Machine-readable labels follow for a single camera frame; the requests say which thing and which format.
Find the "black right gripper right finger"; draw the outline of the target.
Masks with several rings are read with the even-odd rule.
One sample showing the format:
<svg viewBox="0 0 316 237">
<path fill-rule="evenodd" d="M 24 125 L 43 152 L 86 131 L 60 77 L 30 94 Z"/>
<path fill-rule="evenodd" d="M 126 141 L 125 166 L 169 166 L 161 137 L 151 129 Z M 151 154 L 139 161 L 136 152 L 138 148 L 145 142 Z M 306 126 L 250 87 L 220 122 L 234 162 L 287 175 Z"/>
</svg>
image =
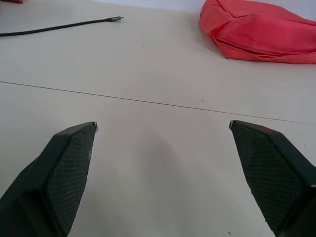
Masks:
<svg viewBox="0 0 316 237">
<path fill-rule="evenodd" d="M 280 132 L 232 120 L 246 182 L 275 237 L 316 237 L 316 167 Z"/>
</svg>

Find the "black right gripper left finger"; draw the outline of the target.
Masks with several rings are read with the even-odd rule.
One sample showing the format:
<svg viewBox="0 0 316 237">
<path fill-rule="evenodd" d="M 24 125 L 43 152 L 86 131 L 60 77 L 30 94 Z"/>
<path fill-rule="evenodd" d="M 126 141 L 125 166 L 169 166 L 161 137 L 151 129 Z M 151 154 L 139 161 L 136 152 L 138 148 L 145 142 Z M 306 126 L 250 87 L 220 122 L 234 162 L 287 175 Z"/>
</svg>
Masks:
<svg viewBox="0 0 316 237">
<path fill-rule="evenodd" d="M 56 133 L 0 198 L 0 237 L 68 237 L 85 190 L 96 122 Z"/>
</svg>

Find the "red fabric bag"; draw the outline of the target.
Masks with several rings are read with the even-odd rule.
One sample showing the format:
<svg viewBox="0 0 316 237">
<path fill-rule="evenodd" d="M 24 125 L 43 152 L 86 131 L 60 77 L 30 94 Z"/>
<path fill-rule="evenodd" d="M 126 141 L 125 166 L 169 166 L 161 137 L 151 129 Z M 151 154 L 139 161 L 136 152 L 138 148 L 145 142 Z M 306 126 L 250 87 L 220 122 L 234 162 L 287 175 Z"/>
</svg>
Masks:
<svg viewBox="0 0 316 237">
<path fill-rule="evenodd" d="M 316 64 L 316 22 L 251 0 L 206 0 L 199 24 L 227 59 Z"/>
</svg>

